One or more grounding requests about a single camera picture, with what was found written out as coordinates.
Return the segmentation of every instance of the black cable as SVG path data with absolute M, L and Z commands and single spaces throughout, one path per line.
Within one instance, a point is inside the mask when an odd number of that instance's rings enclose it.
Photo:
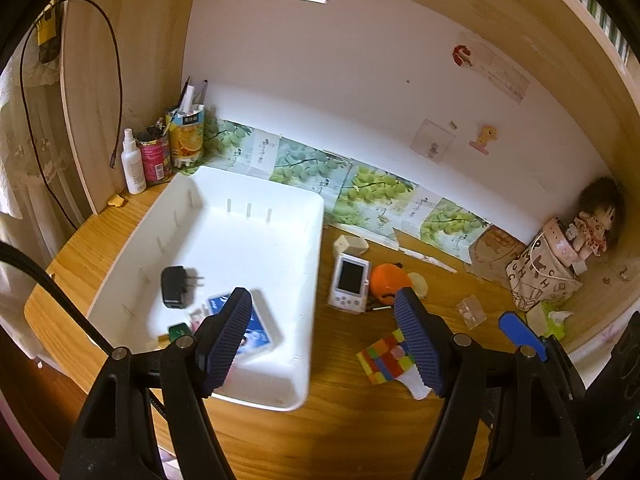
M 26 254 L 2 240 L 0 240 L 0 262 L 9 264 L 36 280 L 36 282 L 46 290 L 54 300 L 56 300 L 59 306 L 69 314 L 71 319 L 76 322 L 84 333 L 87 334 L 107 355 L 111 355 L 113 352 L 113 346 L 111 346 L 104 336 L 98 332 L 98 329 L 82 315 L 82 312 L 78 310 L 58 284 L 42 267 L 40 267 Z M 162 418 L 166 419 L 166 412 L 162 402 L 160 402 L 153 392 L 149 392 L 149 395 L 153 407 L 158 410 L 158 413 L 162 415 Z
M 58 0 L 51 6 L 51 9 L 54 9 L 55 7 L 57 7 L 58 5 L 62 4 L 63 2 L 68 2 L 68 1 L 70 1 L 70 0 Z M 102 7 L 99 6 L 97 3 L 95 3 L 93 0 L 81 0 L 81 1 L 87 2 L 88 4 L 91 4 L 96 9 L 98 9 L 98 12 L 100 12 L 100 14 L 103 16 L 104 20 L 107 22 L 107 26 L 109 27 L 109 32 L 111 33 L 111 40 L 113 41 L 113 47 L 114 47 L 115 54 L 116 54 L 116 67 L 118 69 L 118 87 L 119 87 L 119 90 L 120 90 L 120 108 L 119 108 L 119 112 L 118 112 L 118 130 L 117 130 L 117 133 L 116 133 L 116 142 L 115 142 L 115 146 L 113 147 L 113 152 L 111 153 L 111 158 L 110 158 L 110 161 L 109 161 L 109 167 L 111 169 L 113 169 L 115 167 L 115 164 L 116 164 L 118 146 L 120 144 L 120 129 L 122 127 L 122 72 L 120 70 L 120 52 L 118 50 L 118 41 L 116 40 L 116 34 L 113 31 L 113 25 L 111 25 L 111 21 L 109 20 L 109 17 L 104 12 L 104 10 L 102 10 Z M 69 218 L 69 215 L 66 214 L 66 211 L 62 207 L 62 204 L 60 203 L 60 200 L 58 199 L 56 194 L 53 193 L 53 190 L 49 187 L 49 183 L 47 182 L 47 178 L 44 175 L 44 171 L 42 169 L 42 164 L 40 163 L 40 157 L 38 156 L 38 149 L 36 147 L 36 141 L 35 141 L 35 138 L 33 136 L 33 130 L 31 129 L 31 119 L 29 117 L 29 110 L 27 108 L 27 99 L 26 99 L 25 94 L 24 94 L 24 81 L 23 81 L 23 78 L 22 78 L 22 66 L 23 66 L 23 63 L 24 63 L 24 53 L 25 53 L 25 51 L 27 49 L 27 42 L 29 41 L 29 38 L 31 37 L 31 34 L 33 33 L 33 30 L 36 28 L 36 24 L 37 23 L 38 22 L 36 20 L 36 23 L 31 25 L 31 28 L 29 29 L 29 31 L 27 33 L 27 37 L 24 40 L 24 45 L 22 46 L 22 54 L 20 55 L 20 93 L 22 95 L 22 106 L 24 107 L 24 115 L 25 115 L 25 117 L 27 119 L 27 127 L 29 129 L 29 135 L 31 137 L 31 145 L 33 147 L 33 154 L 36 157 L 36 162 L 38 163 L 38 169 L 40 170 L 40 176 L 42 177 L 42 180 L 44 181 L 44 185 L 46 186 L 47 191 L 49 191 L 50 195 L 53 197 L 53 200 L 55 200 L 56 203 L 58 204 L 58 206 L 60 208 L 60 211 L 62 211 L 62 214 L 65 216 L 66 220 L 73 226 L 73 228 L 75 230 L 78 230 L 76 225 L 72 222 L 71 218 Z

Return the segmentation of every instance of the orange toy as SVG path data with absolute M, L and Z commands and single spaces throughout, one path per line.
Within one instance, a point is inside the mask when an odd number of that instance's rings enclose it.
M 392 306 L 396 292 L 412 282 L 404 270 L 395 264 L 374 267 L 369 278 L 369 292 L 383 305 Z

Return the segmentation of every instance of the wooden desk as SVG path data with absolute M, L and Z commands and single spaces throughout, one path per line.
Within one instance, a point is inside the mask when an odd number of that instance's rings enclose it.
M 118 252 L 163 186 L 130 197 L 123 208 L 91 216 L 49 266 L 56 282 L 86 313 Z M 325 303 L 333 270 L 332 243 L 340 234 L 324 230 L 314 325 L 310 393 L 290 413 L 268 412 L 223 400 L 206 401 L 213 427 L 239 480 L 410 478 L 436 421 L 441 400 L 431 394 L 414 400 L 397 381 L 372 386 L 356 352 L 396 328 L 389 310 L 354 316 Z M 428 308 L 444 317 L 454 332 L 466 332 L 455 305 L 471 294 L 488 320 L 472 336 L 487 348 L 513 351 L 497 319 L 513 308 L 510 293 L 463 270 L 462 263 L 419 240 L 403 237 L 412 250 L 438 257 L 459 270 L 453 274 L 405 254 L 372 244 L 373 264 L 402 262 L 420 272 L 430 289 Z M 39 286 L 25 307 L 26 318 L 44 346 L 86 392 L 105 360 L 67 314 Z M 158 443 L 173 449 L 164 420 L 154 411 Z M 480 424 L 467 478 L 476 478 L 486 452 L 488 431 Z

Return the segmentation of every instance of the white bin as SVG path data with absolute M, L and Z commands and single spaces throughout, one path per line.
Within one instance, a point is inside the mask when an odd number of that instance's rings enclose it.
M 164 306 L 160 273 L 194 269 L 190 306 L 249 290 L 273 341 L 236 360 L 214 397 L 290 411 L 308 395 L 324 202 L 312 192 L 213 168 L 177 174 L 124 245 L 89 309 L 113 346 L 154 350 L 183 310 Z

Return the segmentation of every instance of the blue gripper pad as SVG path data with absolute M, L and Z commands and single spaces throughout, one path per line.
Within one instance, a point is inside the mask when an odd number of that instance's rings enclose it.
M 200 394 L 209 397 L 225 382 L 244 332 L 249 325 L 253 301 L 248 290 L 236 287 L 222 310 L 208 316 L 195 333 L 197 368 L 202 372 Z
M 546 361 L 546 348 L 535 332 L 530 329 L 527 324 L 518 317 L 515 312 L 505 312 L 498 320 L 498 327 L 502 333 L 509 338 L 517 347 L 523 345 L 531 346 L 540 360 Z
M 394 313 L 422 382 L 437 396 L 448 396 L 454 379 L 451 330 L 440 316 L 429 314 L 408 287 L 396 293 Z

